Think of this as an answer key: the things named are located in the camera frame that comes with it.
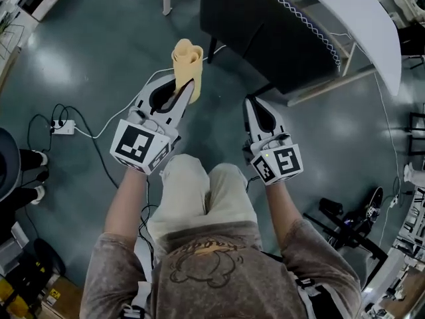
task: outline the graphic print on shirt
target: graphic print on shirt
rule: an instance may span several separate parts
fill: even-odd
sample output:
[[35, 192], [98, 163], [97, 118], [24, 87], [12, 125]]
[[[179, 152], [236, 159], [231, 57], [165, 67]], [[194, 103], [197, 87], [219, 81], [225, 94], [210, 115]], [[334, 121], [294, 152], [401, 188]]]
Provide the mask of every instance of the graphic print on shirt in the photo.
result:
[[184, 245], [171, 254], [173, 271], [170, 281], [205, 282], [211, 288], [222, 288], [232, 273], [244, 262], [238, 252], [246, 247], [222, 238], [207, 237]]

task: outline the extension cord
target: extension cord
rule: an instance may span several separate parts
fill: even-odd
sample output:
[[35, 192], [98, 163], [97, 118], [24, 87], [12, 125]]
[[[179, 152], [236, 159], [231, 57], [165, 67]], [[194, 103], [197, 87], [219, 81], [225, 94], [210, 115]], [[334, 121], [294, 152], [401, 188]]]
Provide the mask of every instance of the extension cord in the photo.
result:
[[75, 133], [75, 122], [73, 120], [54, 120], [50, 130], [52, 135], [73, 135]]
[[396, 195], [390, 202], [390, 208], [393, 208], [398, 203], [398, 195]]

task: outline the brown t-shirt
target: brown t-shirt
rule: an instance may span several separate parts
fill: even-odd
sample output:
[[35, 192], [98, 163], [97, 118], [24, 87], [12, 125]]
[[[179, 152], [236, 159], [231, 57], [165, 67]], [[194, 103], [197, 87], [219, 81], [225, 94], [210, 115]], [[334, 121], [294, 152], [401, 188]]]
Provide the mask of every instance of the brown t-shirt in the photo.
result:
[[[152, 318], [307, 318], [290, 272], [333, 288], [354, 318], [361, 303], [357, 275], [307, 221], [293, 225], [284, 263], [260, 251], [257, 224], [210, 225], [163, 238], [170, 252], [155, 267], [147, 313]], [[145, 280], [123, 237], [102, 234], [94, 247], [81, 319], [116, 319]]]

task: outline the white cable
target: white cable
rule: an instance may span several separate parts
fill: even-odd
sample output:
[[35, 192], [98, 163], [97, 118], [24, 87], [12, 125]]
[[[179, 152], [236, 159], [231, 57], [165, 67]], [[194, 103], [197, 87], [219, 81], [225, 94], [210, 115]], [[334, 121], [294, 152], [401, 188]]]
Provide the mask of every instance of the white cable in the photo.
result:
[[[385, 104], [384, 104], [384, 100], [383, 100], [383, 94], [381, 92], [381, 87], [379, 86], [379, 83], [378, 83], [377, 74], [374, 73], [373, 75], [375, 76], [375, 81], [377, 82], [379, 96], [381, 97], [382, 108], [384, 109], [384, 113], [385, 113], [386, 126], [388, 128], [388, 133], [390, 134], [391, 145], [392, 145], [392, 148], [394, 150], [394, 155], [395, 155], [395, 158], [396, 158], [397, 178], [398, 178], [399, 181], [401, 181], [400, 180], [400, 174], [398, 172], [398, 156], [397, 156], [397, 151], [396, 151], [396, 147], [394, 145], [394, 140], [392, 139], [390, 122], [388, 120], [388, 114], [386, 113], [386, 108], [385, 108]], [[400, 189], [401, 189], [401, 183], [398, 184], [398, 192], [397, 192], [397, 195], [395, 195], [395, 196], [398, 196], [400, 194]]]
[[[215, 50], [214, 51], [214, 54], [216, 54], [219, 50], [221, 50], [221, 49], [223, 49], [224, 47], [226, 47], [226, 45], [222, 45], [221, 47], [219, 47], [217, 50]], [[156, 71], [156, 72], [154, 72], [150, 77], [149, 77], [149, 79], [147, 80], [147, 82], [145, 83], [145, 85], [143, 85], [143, 88], [146, 86], [146, 85], [148, 85], [149, 83], [150, 83], [150, 81], [152, 80], [152, 78], [157, 74], [157, 73], [160, 73], [160, 72], [167, 72], [167, 71], [171, 71], [171, 70], [173, 70], [174, 68], [173, 67], [171, 67], [171, 68], [164, 68], [163, 70], [158, 70], [158, 71]], [[122, 110], [120, 110], [120, 111], [118, 111], [116, 114], [114, 114], [107, 122], [106, 122], [106, 124], [105, 124], [105, 126], [104, 126], [104, 128], [102, 129], [102, 130], [100, 130], [100, 132], [99, 132], [99, 134], [97, 135], [97, 136], [94, 136], [93, 138], [95, 139], [95, 140], [97, 140], [103, 133], [104, 133], [104, 131], [106, 130], [106, 128], [108, 127], [108, 125], [109, 125], [109, 123], [116, 117], [116, 116], [118, 116], [119, 114], [121, 114], [122, 112], [124, 112], [124, 111], [126, 111], [133, 103], [134, 103], [134, 101], [137, 99], [137, 97], [140, 95], [140, 92], [141, 91], [139, 91], [139, 93], [137, 93], [135, 96], [134, 96], [134, 98], [130, 101], [130, 103], [128, 103], [128, 105], [124, 108], [124, 109], [122, 109]], [[75, 127], [75, 130], [77, 130], [78, 132], [80, 132], [81, 134], [83, 134], [83, 135], [85, 135], [85, 136], [87, 136], [87, 137], [89, 137], [89, 138], [92, 138], [91, 137], [91, 135], [89, 135], [89, 134], [86, 134], [84, 131], [82, 131], [82, 130], [80, 130], [79, 128], [77, 128], [77, 127]]]
[[360, 51], [362, 51], [363, 52], [363, 54], [365, 55], [365, 56], [367, 56], [367, 54], [366, 54], [366, 52], [360, 47], [360, 45], [358, 44], [358, 43], [355, 43], [356, 44], [356, 47], [360, 50]]
[[386, 210], [386, 215], [385, 215], [385, 223], [384, 223], [384, 229], [382, 230], [382, 234], [381, 234], [381, 239], [379, 240], [379, 248], [381, 247], [381, 243], [383, 241], [383, 237], [384, 237], [384, 232], [385, 232], [385, 227], [386, 227], [386, 221], [388, 220], [388, 212], [390, 211], [390, 204], [388, 205], [388, 209]]
[[[331, 35], [345, 35], [346, 37], [349, 37], [351, 40], [353, 40], [353, 37], [350, 34], [347, 34], [347, 33], [332, 33], [332, 32], [330, 32], [329, 34], [331, 34]], [[360, 45], [358, 43], [355, 43], [355, 46], [360, 51], [362, 51], [365, 56], [367, 56], [366, 52], [360, 47]]]
[[[398, 156], [397, 156], [397, 151], [396, 151], [396, 147], [395, 147], [395, 145], [394, 145], [394, 141], [392, 140], [391, 129], [390, 129], [390, 122], [389, 122], [389, 120], [388, 120], [388, 114], [386, 113], [386, 108], [385, 108], [385, 103], [384, 103], [384, 99], [383, 99], [383, 94], [382, 94], [382, 92], [381, 92], [381, 87], [379, 86], [379, 83], [378, 83], [377, 74], [376, 74], [376, 73], [374, 73], [373, 75], [375, 76], [375, 81], [377, 82], [379, 95], [381, 96], [381, 103], [382, 103], [382, 108], [384, 109], [384, 113], [385, 113], [386, 126], [388, 127], [388, 132], [389, 132], [389, 134], [390, 134], [391, 145], [392, 145], [392, 148], [393, 148], [393, 150], [394, 150], [394, 154], [395, 154], [395, 158], [396, 158], [396, 170], [397, 170], [397, 179], [398, 179], [398, 191], [397, 191], [397, 194], [394, 196], [394, 198], [396, 198], [396, 197], [397, 197], [397, 199], [398, 199], [398, 198], [399, 198], [399, 195], [400, 195], [400, 190], [401, 190], [401, 180], [400, 180], [400, 174], [399, 174], [399, 172], [398, 172]], [[385, 232], [386, 222], [387, 222], [387, 220], [388, 220], [388, 212], [390, 211], [390, 209], [391, 209], [391, 205], [392, 205], [391, 203], [392, 203], [392, 201], [390, 202], [390, 204], [388, 205], [388, 209], [386, 210], [385, 223], [384, 223], [384, 228], [382, 229], [382, 231], [383, 231], [383, 232], [382, 232], [382, 234], [381, 234], [381, 239], [379, 240], [379, 247], [381, 247], [381, 243], [382, 243], [382, 240], [383, 240], [383, 237], [384, 237], [384, 232]]]
[[331, 35], [345, 35], [345, 36], [349, 37], [351, 40], [353, 40], [351, 35], [348, 35], [347, 33], [332, 33], [332, 32], [330, 32], [329, 34], [331, 34]]

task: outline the concrete floor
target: concrete floor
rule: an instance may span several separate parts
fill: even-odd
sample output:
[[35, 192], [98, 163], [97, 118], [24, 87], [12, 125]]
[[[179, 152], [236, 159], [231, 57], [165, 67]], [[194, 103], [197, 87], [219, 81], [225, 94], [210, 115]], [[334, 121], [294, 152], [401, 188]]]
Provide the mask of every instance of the concrete floor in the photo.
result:
[[[171, 51], [181, 38], [208, 48], [209, 36], [199, 29], [199, 0], [173, 0], [168, 17], [161, 14], [162, 0], [60, 0], [36, 28], [11, 72], [1, 96], [0, 125], [26, 147], [27, 126], [36, 113], [50, 118], [60, 102], [77, 107], [97, 134], [109, 117], [139, 92], [150, 75], [171, 66]], [[327, 27], [342, 31], [330, 16]], [[361, 64], [362, 54], [355, 57]], [[404, 70], [400, 94], [392, 97], [383, 87], [400, 173], [407, 161], [407, 137], [402, 131], [408, 113], [422, 109], [425, 71]], [[227, 161], [238, 165], [246, 176], [241, 147], [246, 140], [242, 101], [246, 94], [265, 83], [247, 62], [230, 49], [205, 64], [201, 97], [187, 108], [179, 131], [183, 140], [174, 154], [197, 156], [206, 170]], [[264, 96], [271, 101], [277, 92]], [[293, 108], [277, 103], [288, 131], [299, 144], [305, 171], [288, 182], [300, 211], [317, 214], [322, 197], [341, 202], [344, 210], [358, 207], [376, 186], [392, 192], [396, 176], [379, 92], [373, 76], [346, 85]], [[72, 114], [80, 128], [81, 119]], [[124, 168], [109, 155], [118, 119], [98, 140], [106, 165], [116, 181]], [[48, 129], [34, 123], [31, 143], [35, 149], [48, 145]], [[40, 236], [65, 261], [68, 277], [83, 285], [92, 247], [102, 231], [115, 189], [106, 177], [93, 143], [75, 134], [54, 137], [50, 156], [50, 179], [43, 202], [28, 207]], [[415, 162], [419, 167], [420, 160]], [[161, 182], [151, 177], [151, 201], [158, 204]], [[412, 190], [403, 185], [402, 190]], [[277, 245], [259, 181], [249, 190], [258, 214], [264, 248], [276, 252]], [[411, 197], [388, 214], [382, 247], [390, 248], [408, 210]], [[18, 218], [30, 237], [35, 234], [25, 214]], [[370, 238], [379, 242], [385, 214], [373, 227]]]

